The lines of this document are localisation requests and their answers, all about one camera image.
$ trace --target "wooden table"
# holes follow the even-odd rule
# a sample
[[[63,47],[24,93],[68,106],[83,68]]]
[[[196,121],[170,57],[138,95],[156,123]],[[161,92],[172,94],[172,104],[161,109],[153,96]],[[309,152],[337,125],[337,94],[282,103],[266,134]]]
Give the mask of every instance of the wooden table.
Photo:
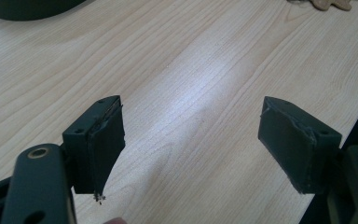
[[[358,117],[351,4],[99,0],[0,20],[0,179],[21,151],[60,144],[94,101],[119,94],[127,146],[103,205],[76,195],[79,223],[297,223],[312,196],[257,140],[261,106],[283,98],[345,139]]]

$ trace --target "screw hole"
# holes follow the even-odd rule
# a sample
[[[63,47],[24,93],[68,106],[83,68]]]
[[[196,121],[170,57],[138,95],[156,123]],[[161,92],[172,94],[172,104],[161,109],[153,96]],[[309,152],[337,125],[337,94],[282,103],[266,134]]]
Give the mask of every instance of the screw hole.
[[[45,213],[43,211],[37,211],[29,215],[24,220],[24,224],[37,224],[40,223],[43,218],[45,218]]]
[[[75,130],[75,133],[83,133],[83,132],[84,132],[83,129],[76,129],[76,130]]]
[[[48,154],[48,148],[41,147],[41,148],[34,149],[30,153],[28,153],[28,158],[39,159],[46,156],[47,154]]]

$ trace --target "light wood grain surface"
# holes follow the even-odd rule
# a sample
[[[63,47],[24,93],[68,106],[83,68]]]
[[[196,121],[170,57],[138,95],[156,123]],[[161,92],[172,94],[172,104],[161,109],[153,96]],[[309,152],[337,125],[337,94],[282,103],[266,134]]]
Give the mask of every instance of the light wood grain surface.
[[[266,95],[345,137],[358,117],[351,12],[284,0],[98,0],[0,20],[0,179],[17,155],[119,94],[127,146],[79,223],[297,223],[299,195],[257,140]]]

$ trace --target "mounting hole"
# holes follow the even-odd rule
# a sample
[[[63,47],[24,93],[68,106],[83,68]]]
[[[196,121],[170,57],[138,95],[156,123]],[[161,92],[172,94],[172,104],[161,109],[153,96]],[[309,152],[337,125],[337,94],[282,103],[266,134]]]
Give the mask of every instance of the mounting hole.
[[[29,215],[25,220],[24,224],[36,224],[40,223],[45,218],[45,212],[37,211]]]
[[[28,153],[28,158],[29,159],[39,159],[46,155],[48,155],[48,148],[41,147],[41,148],[36,148],[36,149],[32,150],[30,153]]]
[[[76,129],[75,130],[75,133],[83,133],[84,132],[84,129]]]

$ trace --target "black object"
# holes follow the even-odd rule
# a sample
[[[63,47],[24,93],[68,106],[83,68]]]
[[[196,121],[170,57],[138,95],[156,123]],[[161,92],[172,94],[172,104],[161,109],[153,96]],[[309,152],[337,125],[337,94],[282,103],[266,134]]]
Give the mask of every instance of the black object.
[[[104,199],[103,188],[125,146],[119,96],[92,105],[62,135],[63,144],[23,151],[0,181],[1,223],[76,223],[71,187]]]
[[[34,21],[55,16],[86,0],[0,0],[0,19]]]
[[[341,135],[299,107],[266,97],[259,139],[300,193],[316,193],[301,224],[358,223],[358,121]]]

